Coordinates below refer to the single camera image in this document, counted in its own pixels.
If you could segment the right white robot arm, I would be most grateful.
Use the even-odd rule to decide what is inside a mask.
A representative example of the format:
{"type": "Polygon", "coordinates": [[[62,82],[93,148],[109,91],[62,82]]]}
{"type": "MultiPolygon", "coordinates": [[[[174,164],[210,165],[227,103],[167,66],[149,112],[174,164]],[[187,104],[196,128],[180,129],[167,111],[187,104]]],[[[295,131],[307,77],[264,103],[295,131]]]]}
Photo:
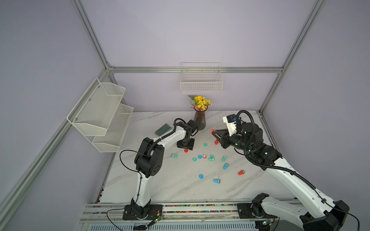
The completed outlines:
{"type": "Polygon", "coordinates": [[[246,110],[223,117],[226,129],[211,130],[211,134],[226,149],[234,150],[250,163],[268,172],[301,202],[301,206],[277,200],[260,193],[251,203],[251,215],[256,218],[274,216],[286,220],[304,231],[338,231],[347,216],[349,206],[334,201],[299,174],[273,146],[264,143],[263,130],[246,110]]]}

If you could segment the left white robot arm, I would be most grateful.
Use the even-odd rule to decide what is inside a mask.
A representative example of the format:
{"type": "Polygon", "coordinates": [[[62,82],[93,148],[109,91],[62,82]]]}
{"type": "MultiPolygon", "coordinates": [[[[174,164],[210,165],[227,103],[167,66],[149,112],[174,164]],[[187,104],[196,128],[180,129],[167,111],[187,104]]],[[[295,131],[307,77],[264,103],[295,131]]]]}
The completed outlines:
{"type": "Polygon", "coordinates": [[[149,215],[150,210],[154,208],[151,205],[151,183],[153,177],[159,173],[162,167],[165,149],[176,145],[180,149],[192,150],[195,142],[193,136],[198,131],[199,128],[195,121],[185,122],[181,118],[176,118],[173,121],[173,126],[165,124],[156,130],[157,138],[144,138],[138,151],[126,149],[119,153],[119,160],[122,164],[122,153],[136,154],[135,169],[130,169],[126,165],[124,167],[138,176],[135,195],[128,205],[130,210],[123,215],[124,218],[132,214],[137,219],[145,219],[149,215]]]}

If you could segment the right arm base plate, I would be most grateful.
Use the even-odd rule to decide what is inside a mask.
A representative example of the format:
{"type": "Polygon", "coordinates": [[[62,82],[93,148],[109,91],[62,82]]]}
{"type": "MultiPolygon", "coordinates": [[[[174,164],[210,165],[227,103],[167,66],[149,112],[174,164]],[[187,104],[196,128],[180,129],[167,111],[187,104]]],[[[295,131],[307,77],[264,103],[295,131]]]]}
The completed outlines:
{"type": "Polygon", "coordinates": [[[237,212],[240,219],[276,218],[276,216],[265,213],[260,205],[256,206],[253,203],[238,203],[237,212]]]}

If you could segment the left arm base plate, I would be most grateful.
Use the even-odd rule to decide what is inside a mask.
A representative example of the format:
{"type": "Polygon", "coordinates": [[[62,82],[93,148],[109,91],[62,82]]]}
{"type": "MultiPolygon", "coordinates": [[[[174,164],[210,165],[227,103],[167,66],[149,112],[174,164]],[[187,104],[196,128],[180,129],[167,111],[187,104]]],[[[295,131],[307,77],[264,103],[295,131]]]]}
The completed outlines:
{"type": "Polygon", "coordinates": [[[154,220],[158,214],[162,214],[163,205],[148,205],[139,207],[137,205],[126,205],[124,207],[123,220],[154,220]]]}

